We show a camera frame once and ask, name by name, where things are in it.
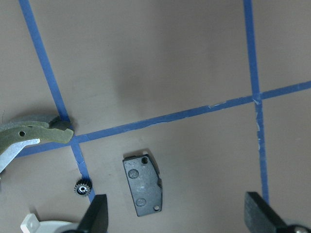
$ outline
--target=small pinion gear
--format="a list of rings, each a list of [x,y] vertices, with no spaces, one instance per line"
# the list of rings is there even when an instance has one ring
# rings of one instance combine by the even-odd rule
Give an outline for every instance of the small pinion gear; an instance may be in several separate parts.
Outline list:
[[[92,189],[92,181],[90,180],[79,180],[75,187],[74,187],[74,192],[82,197],[86,197],[89,195]]]

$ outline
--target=hole in metal part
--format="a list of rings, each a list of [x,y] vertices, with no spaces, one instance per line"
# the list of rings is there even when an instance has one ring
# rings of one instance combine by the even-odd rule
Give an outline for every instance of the hole in metal part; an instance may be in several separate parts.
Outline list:
[[[142,162],[143,164],[147,164],[147,163],[148,163],[148,158],[147,158],[147,157],[143,157],[143,158],[141,159],[141,162]]]

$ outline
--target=white object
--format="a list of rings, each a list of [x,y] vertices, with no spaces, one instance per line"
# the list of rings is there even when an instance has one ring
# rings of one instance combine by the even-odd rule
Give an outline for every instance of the white object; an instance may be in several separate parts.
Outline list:
[[[63,221],[39,222],[34,214],[28,214],[20,225],[23,233],[62,233],[67,230],[75,230],[78,223]]]

